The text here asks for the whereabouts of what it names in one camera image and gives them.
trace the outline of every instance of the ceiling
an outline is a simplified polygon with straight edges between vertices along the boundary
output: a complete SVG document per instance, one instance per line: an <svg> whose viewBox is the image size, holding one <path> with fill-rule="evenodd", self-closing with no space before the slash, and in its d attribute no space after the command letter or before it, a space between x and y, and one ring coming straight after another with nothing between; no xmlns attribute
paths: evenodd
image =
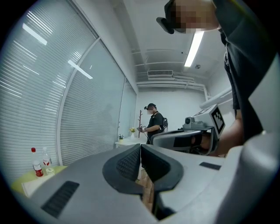
<svg viewBox="0 0 280 224"><path fill-rule="evenodd" d="M156 18L165 16L167 0L110 1L130 44L138 81L147 81L149 70L173 70L205 83L217 66L223 66L225 47L215 30L204 32L191 67L184 67L193 33L171 35L159 26Z"/></svg>

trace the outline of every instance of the plastic bottle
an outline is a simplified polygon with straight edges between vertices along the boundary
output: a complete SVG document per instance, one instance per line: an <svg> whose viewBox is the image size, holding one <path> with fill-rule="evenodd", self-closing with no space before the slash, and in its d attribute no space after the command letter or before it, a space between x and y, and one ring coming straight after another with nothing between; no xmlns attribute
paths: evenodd
<svg viewBox="0 0 280 224"><path fill-rule="evenodd" d="M47 147L43 147L43 153L43 163L45 165L45 170L47 171L47 174L54 174L54 169L52 168L52 159L47 153Z"/></svg>
<svg viewBox="0 0 280 224"><path fill-rule="evenodd" d="M40 159L38 157L38 155L36 154L36 149L35 148L31 148L31 152L32 152L32 165L33 165L33 169L36 172L36 176L38 177L42 177L44 175L41 164L40 164Z"/></svg>

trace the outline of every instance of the black sleeve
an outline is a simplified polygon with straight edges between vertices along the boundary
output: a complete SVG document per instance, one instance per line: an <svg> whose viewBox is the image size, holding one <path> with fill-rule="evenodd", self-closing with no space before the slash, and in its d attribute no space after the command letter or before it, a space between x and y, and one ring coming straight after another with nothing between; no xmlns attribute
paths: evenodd
<svg viewBox="0 0 280 224"><path fill-rule="evenodd" d="M162 115L161 114L156 114L154 116L154 125L160 125L161 128L163 126L163 119L162 119Z"/></svg>
<svg viewBox="0 0 280 224"><path fill-rule="evenodd" d="M236 93L236 89L235 89L235 84L233 82L233 79L232 79L232 76L231 76L231 70L229 68L229 66L227 65L226 62L224 62L224 68L227 72L227 76L228 76L228 79L231 83L231 89L232 89L232 100L233 100L233 109L235 110L235 115L236 115L236 110L239 110L240 109L240 105L239 105L239 102L238 102L238 98L237 98L237 93Z"/></svg>

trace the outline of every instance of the man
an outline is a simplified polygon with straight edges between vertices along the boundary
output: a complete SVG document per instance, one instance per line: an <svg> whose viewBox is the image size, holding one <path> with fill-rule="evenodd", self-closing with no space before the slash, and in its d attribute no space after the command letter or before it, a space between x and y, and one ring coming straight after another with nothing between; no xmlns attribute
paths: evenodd
<svg viewBox="0 0 280 224"><path fill-rule="evenodd" d="M147 132L148 140L147 144L151 143L151 137L155 134L161 133L163 130L163 121L164 118L161 113L158 112L155 104L150 103L147 106L147 113L152 114L150 117L149 125L146 129L143 129L142 132Z"/></svg>
<svg viewBox="0 0 280 224"><path fill-rule="evenodd" d="M213 155L226 154L263 129L248 98L275 57L276 39L268 33L273 20L265 20L260 13L265 8L275 9L269 3L259 3L258 0L171 0L164 7L166 19L157 18L170 34L174 30L186 33L219 29L221 32L226 48L224 67L232 87L236 120L221 135ZM210 147L208 135L202 136L200 145L205 149Z"/></svg>

